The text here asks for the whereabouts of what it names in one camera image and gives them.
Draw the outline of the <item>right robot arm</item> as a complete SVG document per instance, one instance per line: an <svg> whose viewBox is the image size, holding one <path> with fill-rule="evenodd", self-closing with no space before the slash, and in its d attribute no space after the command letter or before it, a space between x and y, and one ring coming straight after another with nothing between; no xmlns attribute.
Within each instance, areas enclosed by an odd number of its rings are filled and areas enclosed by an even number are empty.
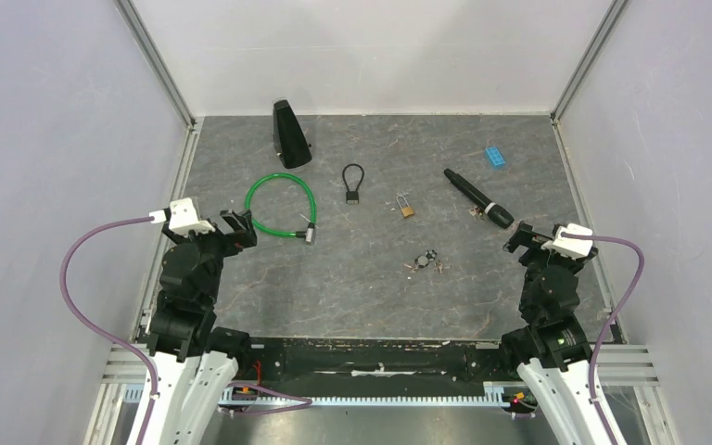
<svg viewBox="0 0 712 445"><path fill-rule="evenodd" d="M591 229L556 225L551 235L520 222L504 244L525 275L519 312L526 325L502 336L498 364L521 378L561 444L623 444L596 374L597 349L576 316L579 272L598 254Z"/></svg>

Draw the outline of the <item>brass padlock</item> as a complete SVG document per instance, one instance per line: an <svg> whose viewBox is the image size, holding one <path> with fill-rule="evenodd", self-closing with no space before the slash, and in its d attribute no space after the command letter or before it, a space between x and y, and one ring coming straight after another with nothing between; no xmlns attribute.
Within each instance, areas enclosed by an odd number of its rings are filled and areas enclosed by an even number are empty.
<svg viewBox="0 0 712 445"><path fill-rule="evenodd" d="M403 218L410 218L415 215L413 207L410 205L405 195L399 194L396 196L396 201Z"/></svg>

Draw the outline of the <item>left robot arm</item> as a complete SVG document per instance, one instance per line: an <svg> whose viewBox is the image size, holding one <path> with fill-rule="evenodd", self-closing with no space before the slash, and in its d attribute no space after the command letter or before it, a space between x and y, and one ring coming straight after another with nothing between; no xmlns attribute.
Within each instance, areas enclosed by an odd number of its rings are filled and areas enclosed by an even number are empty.
<svg viewBox="0 0 712 445"><path fill-rule="evenodd" d="M159 212L172 241L163 258L156 308L147 327L152 366L130 444L198 444L226 386L254 364L246 332L215 326L214 307L228 257L257 244L250 210L220 221L172 204Z"/></svg>

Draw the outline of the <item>panda keychain with key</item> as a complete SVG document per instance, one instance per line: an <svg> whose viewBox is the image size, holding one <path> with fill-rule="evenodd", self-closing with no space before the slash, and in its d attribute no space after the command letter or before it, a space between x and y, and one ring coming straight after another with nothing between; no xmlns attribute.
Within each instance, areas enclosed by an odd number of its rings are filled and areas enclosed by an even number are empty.
<svg viewBox="0 0 712 445"><path fill-rule="evenodd" d="M416 257L412 263L404 263L403 266L414 273L425 268L432 268L442 273L445 269L445 265L438 259L438 253L434 249L426 250L422 255Z"/></svg>

